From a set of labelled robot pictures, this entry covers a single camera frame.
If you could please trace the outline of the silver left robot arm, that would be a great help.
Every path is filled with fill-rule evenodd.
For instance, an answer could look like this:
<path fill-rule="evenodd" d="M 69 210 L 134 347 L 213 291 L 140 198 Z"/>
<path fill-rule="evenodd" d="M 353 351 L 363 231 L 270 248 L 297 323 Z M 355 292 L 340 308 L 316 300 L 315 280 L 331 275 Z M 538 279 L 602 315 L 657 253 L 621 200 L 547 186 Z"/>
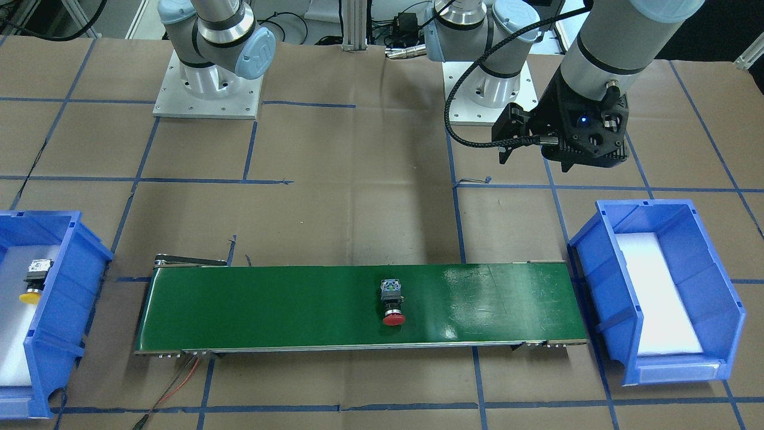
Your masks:
<path fill-rule="evenodd" d="M 629 157 L 627 91 L 701 1 L 585 1 L 556 16 L 540 17 L 524 1 L 433 1 L 424 27 L 432 61 L 469 61 L 445 96 L 451 139 L 472 149 L 512 152 L 537 145 L 562 171 L 576 164 L 613 168 Z M 543 94 L 529 108 L 510 94 L 532 45 L 557 22 L 584 16 Z M 491 138 L 476 142 L 454 130 L 458 96 L 499 109 Z"/>

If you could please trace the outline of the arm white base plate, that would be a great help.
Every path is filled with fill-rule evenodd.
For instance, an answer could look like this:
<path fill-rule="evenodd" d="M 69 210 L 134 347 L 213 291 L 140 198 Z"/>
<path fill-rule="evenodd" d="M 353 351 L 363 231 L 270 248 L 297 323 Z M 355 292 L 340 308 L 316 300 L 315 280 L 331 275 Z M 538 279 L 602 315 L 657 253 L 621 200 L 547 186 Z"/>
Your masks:
<path fill-rule="evenodd" d="M 493 125 L 509 103 L 529 111 L 537 106 L 538 96 L 529 66 L 507 79 L 488 75 L 478 68 L 470 73 L 456 92 L 449 109 L 452 125 Z"/>
<path fill-rule="evenodd" d="M 264 79 L 243 79 L 212 65 L 194 68 L 172 52 L 153 115 L 175 119 L 256 120 Z"/>

